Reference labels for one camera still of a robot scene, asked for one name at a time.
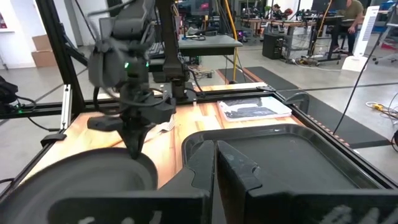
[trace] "desk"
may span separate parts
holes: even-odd
[[[267,22],[268,19],[241,19],[241,26],[243,27],[243,22],[249,24],[249,28],[253,35],[257,35],[261,27],[262,22]]]
[[[204,91],[232,90],[238,88],[254,88],[265,86],[265,83],[243,83],[235,85],[204,86]],[[87,129],[87,120],[100,113],[85,113],[79,115],[72,125],[65,131],[67,138],[56,142],[41,160],[27,174],[28,179],[38,171],[60,161],[68,156],[101,147],[124,147],[124,143],[114,145],[120,141],[115,132],[104,133]],[[301,124],[294,116],[286,118],[260,119],[255,121],[228,122],[220,115],[216,103],[203,103],[196,106],[178,106],[173,130],[160,134],[144,144],[142,152],[149,156],[156,165],[159,175],[159,187],[167,183],[182,168],[181,145],[190,134],[204,130],[242,128],[249,126],[263,126],[272,124]]]
[[[216,35],[206,37],[206,40],[182,40],[180,35],[178,47],[181,54],[187,57],[207,55],[232,55],[235,47],[242,47],[243,44],[228,35]]]

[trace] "wooden table surface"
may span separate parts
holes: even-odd
[[[265,86],[265,83],[243,83],[235,85],[204,86],[204,91],[232,90],[238,88],[254,88]],[[28,173],[25,181],[45,167],[60,161],[66,157],[80,152],[98,149],[102,147],[125,147],[119,134],[114,131],[105,133],[87,129],[87,120],[93,116],[101,116],[101,113],[83,113],[77,117],[71,126],[65,131],[67,138],[56,142],[43,156],[36,166]],[[175,127],[167,133],[156,133],[156,127],[148,133],[152,136],[144,144],[142,152],[149,156],[156,165],[159,176],[159,187],[167,183],[182,168],[183,140],[190,134],[214,129],[242,128],[249,126],[263,126],[272,124],[300,124],[295,117],[260,119],[254,121],[229,122],[220,114],[216,103],[202,103],[178,106],[174,115]]]

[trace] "man sitting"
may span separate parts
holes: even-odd
[[[358,28],[358,24],[363,20],[363,6],[358,0],[347,0],[346,7],[347,8],[344,10],[339,10],[337,15],[344,16],[343,20],[354,19],[354,22],[343,22],[342,25],[340,25],[340,30],[338,32],[346,33],[348,39],[348,55],[352,55],[355,44],[356,29]],[[332,38],[331,43],[333,44],[334,50],[339,49],[338,35]]]

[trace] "black cable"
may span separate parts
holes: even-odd
[[[191,88],[185,88],[185,89],[188,90],[188,91],[193,92],[194,94],[196,94],[196,96],[200,96],[200,97],[203,97],[203,98],[206,97],[204,92],[199,93],[199,92],[197,92],[197,91],[195,91],[194,89],[191,89]]]
[[[110,12],[110,11],[113,11],[113,10],[115,10],[115,9],[120,9],[120,8],[122,8],[122,7],[128,6],[128,5],[130,5],[131,3],[134,3],[134,2],[136,2],[136,0],[130,0],[130,1],[127,1],[127,2],[125,2],[125,3],[122,3],[122,4],[118,4],[118,5],[109,7],[109,8],[104,9],[104,10],[99,10],[99,11],[91,12],[91,13],[89,13],[89,14],[87,14],[87,15],[88,15],[88,17],[90,17],[90,16],[99,15],[99,14],[104,14],[104,13],[106,13],[106,12]]]
[[[388,112],[388,115],[389,116],[392,116],[391,114],[390,114],[390,111],[391,111],[391,105],[392,105],[392,102],[394,102],[394,100],[395,100],[395,98],[398,96],[398,93],[396,93],[395,95],[394,95],[394,97],[392,98],[392,100],[390,101],[390,104],[388,105],[388,108],[387,108],[387,112]]]
[[[81,16],[83,16],[83,18],[84,18],[84,17],[85,17],[85,14],[83,13],[83,10],[81,10],[81,7],[80,7],[79,2],[78,2],[77,0],[75,0],[75,2],[76,2],[76,5],[77,5],[77,8],[79,8],[79,11],[80,11]],[[92,31],[91,28],[90,28],[90,25],[88,25],[88,22],[87,22],[86,20],[84,20],[84,21],[85,21],[85,23],[86,23],[86,26],[87,26],[87,28],[88,28],[88,31],[90,32],[91,36],[93,37],[93,40],[95,41],[95,36],[94,36],[93,31]]]
[[[163,43],[162,26],[161,26],[161,24],[160,24],[159,17],[157,16],[157,13],[156,13],[156,6],[154,6],[154,11],[155,11],[156,23],[157,23],[157,25],[160,27],[160,43],[162,44],[163,50],[165,50],[165,48],[164,48],[164,43]]]
[[[0,180],[0,184],[6,183],[6,182],[13,182],[13,181],[14,181],[14,178],[3,179],[3,180]]]
[[[398,149],[395,147],[394,142],[393,142],[394,138],[395,138],[395,134],[391,138],[391,141],[390,141],[391,142],[391,146],[392,146],[392,149],[395,150],[395,152],[398,152]]]
[[[41,129],[43,129],[43,130],[46,130],[46,131],[49,131],[49,132],[59,131],[59,129],[57,129],[57,128],[45,128],[45,127],[43,127],[43,126],[37,124],[37,123],[36,123],[34,120],[32,120],[32,118],[30,118],[30,117],[27,117],[27,119],[28,119],[30,122],[32,122],[34,125],[36,125],[37,127],[41,128]]]
[[[105,92],[106,94],[108,94],[112,99],[114,99],[114,100],[116,100],[116,101],[118,101],[118,102],[120,102],[120,103],[127,104],[127,105],[129,105],[129,106],[137,106],[137,107],[152,107],[152,106],[157,106],[157,105],[159,105],[159,104],[161,104],[161,103],[166,102],[166,101],[168,100],[168,98],[170,98],[170,95],[168,94],[168,95],[164,96],[164,98],[163,98],[162,100],[158,100],[158,101],[153,102],[153,103],[137,103],[137,102],[131,101],[131,100],[129,100],[129,99],[125,99],[125,98],[121,98],[121,97],[118,98],[118,97],[114,96],[109,90],[107,90],[107,89],[105,89],[105,88],[103,88],[103,90],[104,90],[104,92]]]
[[[205,94],[205,93],[203,92],[203,90],[200,88],[200,85],[199,85],[199,83],[198,83],[198,78],[197,78],[197,76],[195,75],[195,72],[194,72],[191,68],[189,68],[189,67],[188,67],[188,71],[190,71],[190,72],[192,73],[192,75],[193,75],[193,80],[195,81],[195,84],[197,85],[197,87],[198,87],[198,89],[200,90],[200,92],[201,92],[202,94]]]
[[[29,101],[29,102],[31,102],[31,103],[33,104],[33,107],[32,107],[31,109],[29,109],[29,110],[25,110],[23,107],[18,108],[19,110],[21,110],[21,111],[33,111],[33,110],[36,109],[37,103],[36,103],[34,100],[29,99],[29,98],[25,98],[25,97],[21,97],[21,96],[18,96],[18,95],[16,95],[16,94],[14,94],[14,95],[15,95],[15,96],[17,97],[17,99],[19,99],[19,100],[26,100],[26,101]]]
[[[387,23],[389,22],[391,16],[395,13],[395,11],[396,11],[396,7],[394,7],[393,10],[392,10],[392,13],[388,15],[387,20],[385,21],[383,27],[386,27],[386,26],[387,26]],[[363,71],[365,70],[366,65],[368,64],[369,60],[371,59],[371,56],[373,55],[373,52],[375,51],[376,47],[379,45],[380,39],[381,39],[381,36],[382,36],[382,35],[383,35],[383,32],[380,32],[379,37],[377,38],[377,41],[376,41],[376,43],[374,44],[374,46],[373,46],[373,48],[372,48],[372,51],[371,51],[371,53],[369,54],[368,59],[366,60],[365,64],[363,65],[363,67],[362,67],[362,69],[361,69],[361,73],[359,73],[359,76],[358,76],[358,78],[357,78],[357,80],[356,80],[356,82],[355,82],[355,85],[354,85],[354,89],[353,89],[353,91],[351,92],[351,95],[349,96],[349,99],[348,99],[346,108],[344,109],[344,112],[343,112],[343,114],[341,115],[341,118],[340,118],[339,122],[337,123],[336,129],[335,129],[335,131],[333,132],[333,134],[336,134],[337,129],[340,127],[340,124],[341,124],[341,122],[343,121],[345,114],[347,113],[349,104],[351,103],[351,100],[353,99],[353,96],[354,96],[354,93],[355,93],[355,89],[356,89],[356,87],[358,86],[358,83],[359,83],[359,80],[360,80],[361,77],[362,77]]]
[[[128,109],[128,107],[125,107],[124,110],[108,111],[108,110],[104,110],[104,109],[100,108],[100,105],[98,104],[98,93],[99,92],[100,92],[100,88],[94,87],[93,104],[94,104],[94,108],[96,111],[99,111],[105,115],[117,115],[117,114],[121,114],[122,112],[124,112]]]

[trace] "black plastic tray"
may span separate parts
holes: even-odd
[[[269,190],[378,189],[376,181],[312,129],[296,124],[202,131],[182,145],[185,164],[206,140],[225,141],[256,162]]]

